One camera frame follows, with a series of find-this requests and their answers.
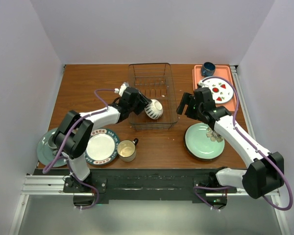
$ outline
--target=brown wooden tabletop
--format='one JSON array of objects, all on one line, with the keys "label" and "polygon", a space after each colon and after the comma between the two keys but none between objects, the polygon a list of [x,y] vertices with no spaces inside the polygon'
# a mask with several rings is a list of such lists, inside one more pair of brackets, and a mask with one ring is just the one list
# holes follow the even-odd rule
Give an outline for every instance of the brown wooden tabletop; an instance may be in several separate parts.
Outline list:
[{"label": "brown wooden tabletop", "polygon": [[[193,92],[192,69],[194,65],[171,65],[177,105],[184,92]],[[53,110],[49,130],[56,128],[69,110],[89,112],[101,109],[104,105],[95,97],[96,89],[114,89],[128,80],[128,65],[67,65],[59,94]],[[106,102],[112,102],[117,95],[101,92]],[[135,131],[128,120],[109,125],[120,140],[139,139],[135,160],[126,163],[118,157],[111,163],[90,168],[245,168],[236,151],[225,142],[223,153],[215,160],[204,162],[192,157],[184,147],[183,136],[186,129],[198,121],[179,116],[177,124],[170,130]],[[246,123],[240,107],[237,122],[245,129]]]}]

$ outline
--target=blue mug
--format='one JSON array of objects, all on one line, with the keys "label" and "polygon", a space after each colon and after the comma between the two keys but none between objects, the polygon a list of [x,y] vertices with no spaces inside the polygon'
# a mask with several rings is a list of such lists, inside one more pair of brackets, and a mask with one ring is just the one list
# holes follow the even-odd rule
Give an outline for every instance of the blue mug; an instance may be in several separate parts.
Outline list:
[{"label": "blue mug", "polygon": [[213,63],[206,62],[201,67],[201,76],[209,77],[214,75],[216,71],[216,66]]}]

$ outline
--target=beige mug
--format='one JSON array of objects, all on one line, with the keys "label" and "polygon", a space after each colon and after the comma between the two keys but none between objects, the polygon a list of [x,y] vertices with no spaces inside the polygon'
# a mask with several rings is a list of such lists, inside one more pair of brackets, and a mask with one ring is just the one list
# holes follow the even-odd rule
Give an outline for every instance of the beige mug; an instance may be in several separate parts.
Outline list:
[{"label": "beige mug", "polygon": [[118,145],[118,155],[124,162],[131,162],[136,157],[136,145],[138,139],[135,138],[133,141],[124,140]]}]

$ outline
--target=orange tray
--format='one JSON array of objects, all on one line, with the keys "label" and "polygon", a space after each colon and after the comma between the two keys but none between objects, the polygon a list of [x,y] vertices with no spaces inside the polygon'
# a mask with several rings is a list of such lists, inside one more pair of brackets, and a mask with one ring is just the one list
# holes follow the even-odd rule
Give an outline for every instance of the orange tray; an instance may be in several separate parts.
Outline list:
[{"label": "orange tray", "polygon": [[[202,65],[195,65],[193,69],[193,89],[197,89],[197,84],[200,80],[204,79],[203,76],[201,76],[201,67]],[[233,78],[231,74],[231,69],[228,65],[216,65],[216,71],[213,76],[222,77],[226,80],[228,80],[233,85]],[[224,104],[216,104],[216,106],[224,106],[228,109],[230,112],[235,111],[236,107],[236,97],[235,94],[233,95],[233,98]]]}]

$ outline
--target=wire rack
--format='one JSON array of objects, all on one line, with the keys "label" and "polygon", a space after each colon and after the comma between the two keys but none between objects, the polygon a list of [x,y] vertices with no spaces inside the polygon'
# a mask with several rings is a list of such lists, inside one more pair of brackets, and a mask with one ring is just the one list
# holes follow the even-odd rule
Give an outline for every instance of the wire rack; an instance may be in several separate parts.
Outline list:
[{"label": "wire rack", "polygon": [[149,99],[157,99],[163,107],[163,114],[157,120],[145,112],[133,113],[129,122],[135,130],[170,129],[177,123],[175,91],[171,66],[168,63],[131,64],[128,67],[129,83]]}]

